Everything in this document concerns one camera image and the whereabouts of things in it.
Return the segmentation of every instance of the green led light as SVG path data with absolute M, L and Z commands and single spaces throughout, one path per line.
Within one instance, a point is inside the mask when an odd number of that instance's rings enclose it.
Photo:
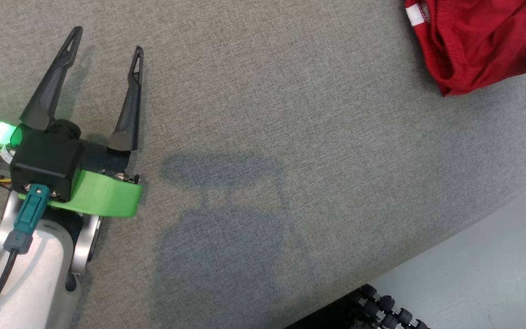
M 0 122 L 0 144 L 9 144 L 9 139 L 11 138 L 11 135 L 13 135 L 14 131 L 14 126 L 8 125 L 5 122 Z

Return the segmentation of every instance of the white floor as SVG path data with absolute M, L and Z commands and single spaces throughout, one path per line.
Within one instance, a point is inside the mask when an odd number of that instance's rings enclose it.
M 371 285 L 432 329 L 526 329 L 526 191 Z

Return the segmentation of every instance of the green bracket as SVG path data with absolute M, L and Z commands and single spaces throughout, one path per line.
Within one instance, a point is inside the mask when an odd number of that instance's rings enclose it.
M 69 202 L 49 201 L 55 208 L 102 217 L 133 217 L 142 197 L 142 186 L 83 170 Z M 25 194 L 19 194 L 24 200 Z

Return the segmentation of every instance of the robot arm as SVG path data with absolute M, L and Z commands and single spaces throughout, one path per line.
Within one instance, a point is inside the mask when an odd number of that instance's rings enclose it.
M 0 122 L 0 186 L 9 190 L 0 225 L 0 328 L 68 327 L 104 217 L 133 217 L 142 187 L 125 170 L 137 149 L 143 50 L 108 145 L 81 140 L 54 118 L 82 27 L 75 27 L 15 127 Z

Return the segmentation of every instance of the white label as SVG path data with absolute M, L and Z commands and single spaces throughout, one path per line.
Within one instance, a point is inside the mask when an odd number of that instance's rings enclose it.
M 425 23 L 426 20 L 430 21 L 430 10 L 427 8 L 425 2 L 423 3 L 423 7 L 419 4 L 415 4 L 411 7 L 405 8 L 405 11 L 407 12 L 407 17 L 409 17 L 412 27 Z
M 9 154 L 7 148 L 4 146 L 2 149 L 1 149 L 1 157 L 2 159 L 4 159 L 5 162 L 8 163 L 8 165 L 11 163 L 11 160 L 13 160 L 13 156 L 11 156 L 11 154 Z

